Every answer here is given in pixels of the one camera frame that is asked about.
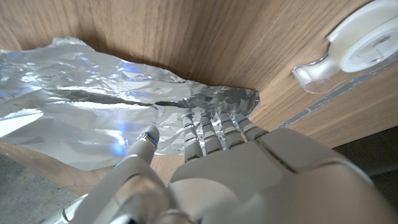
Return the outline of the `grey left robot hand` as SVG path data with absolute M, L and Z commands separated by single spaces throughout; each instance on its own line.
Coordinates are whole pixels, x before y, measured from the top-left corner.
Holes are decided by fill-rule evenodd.
M 396 223 L 397 213 L 350 160 L 291 129 L 220 116 L 226 145 L 202 117 L 183 119 L 185 162 L 164 184 L 150 167 L 159 130 L 143 130 L 83 198 L 73 223 Z

